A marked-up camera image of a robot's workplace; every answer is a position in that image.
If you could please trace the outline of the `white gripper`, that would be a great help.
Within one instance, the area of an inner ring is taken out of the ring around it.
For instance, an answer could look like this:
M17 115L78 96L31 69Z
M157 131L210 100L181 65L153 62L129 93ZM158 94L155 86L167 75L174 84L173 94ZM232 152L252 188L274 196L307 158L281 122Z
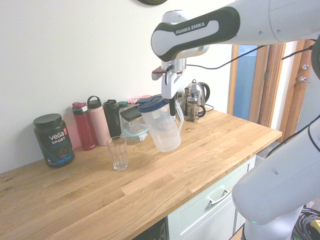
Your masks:
M169 100L169 111L171 116L176 115L176 107L175 102L176 99L174 98L176 92L180 89L183 85L183 73L175 73L169 71L162 76L162 83L161 83L161 96L163 99L170 99Z

